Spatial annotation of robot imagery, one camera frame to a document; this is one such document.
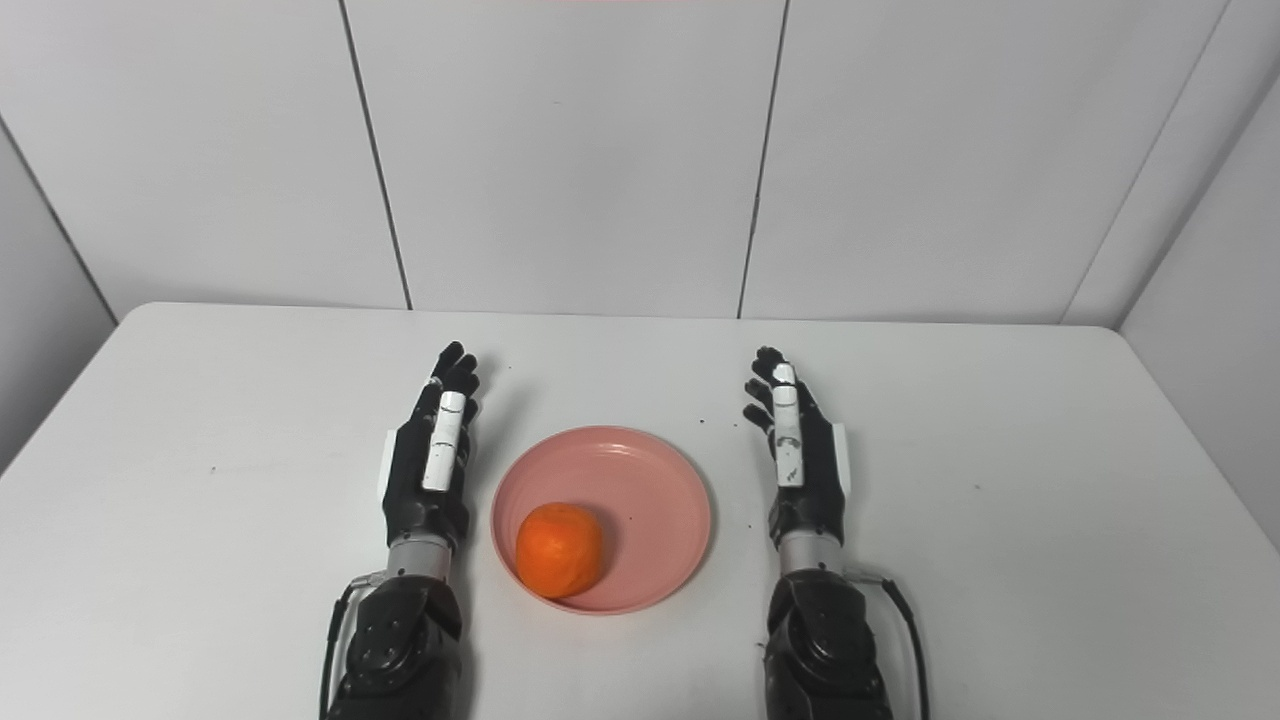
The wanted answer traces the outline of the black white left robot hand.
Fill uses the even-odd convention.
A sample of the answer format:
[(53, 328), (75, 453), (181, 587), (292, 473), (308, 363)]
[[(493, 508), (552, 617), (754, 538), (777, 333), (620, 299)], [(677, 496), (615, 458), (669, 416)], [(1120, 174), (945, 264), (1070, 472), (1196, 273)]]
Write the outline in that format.
[[(465, 505), (465, 475), (474, 454), (471, 425), (479, 413), (474, 397), (479, 387), (477, 359), (460, 341), (447, 345), (408, 419), (396, 430), (381, 500), (388, 544), (425, 534), (444, 539), (456, 551), (467, 539), (471, 516)], [(463, 404), (454, 413), (460, 429), (445, 487), (435, 489), (422, 482), (430, 447), (440, 438), (439, 424), (448, 415), (440, 410), (442, 397), (448, 393), (458, 395)]]

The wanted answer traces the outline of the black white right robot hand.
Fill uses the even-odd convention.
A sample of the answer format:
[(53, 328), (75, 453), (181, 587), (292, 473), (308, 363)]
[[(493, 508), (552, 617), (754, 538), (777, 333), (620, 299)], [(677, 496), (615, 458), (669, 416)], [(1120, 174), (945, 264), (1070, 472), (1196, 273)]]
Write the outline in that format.
[[(755, 374), (744, 388), (751, 402), (742, 409), (744, 418), (758, 427), (776, 450), (777, 421), (772, 392), (782, 383), (774, 377), (777, 366), (787, 363), (777, 348), (763, 346), (751, 363)], [(844, 543), (845, 492), (838, 474), (838, 457), (833, 424), (826, 418), (804, 380), (795, 380), (797, 391), (799, 439), (803, 451), (803, 484), (780, 487), (769, 511), (769, 534), (773, 546), (796, 530), (813, 530)]]

